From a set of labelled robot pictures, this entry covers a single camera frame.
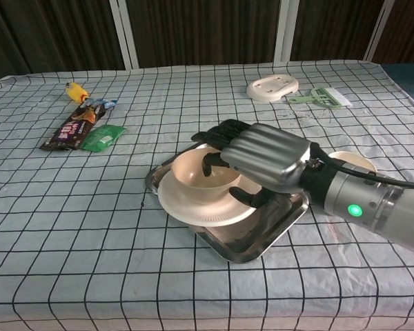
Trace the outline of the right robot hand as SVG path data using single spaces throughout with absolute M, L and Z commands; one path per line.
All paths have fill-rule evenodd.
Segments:
M 263 123 L 227 119 L 191 139 L 216 149 L 201 162 L 205 177 L 217 166 L 235 170 L 261 186 L 255 194 L 237 186 L 228 190 L 244 205 L 259 208 L 277 194 L 303 191 L 299 182 L 311 157 L 311 142 L 305 138 Z

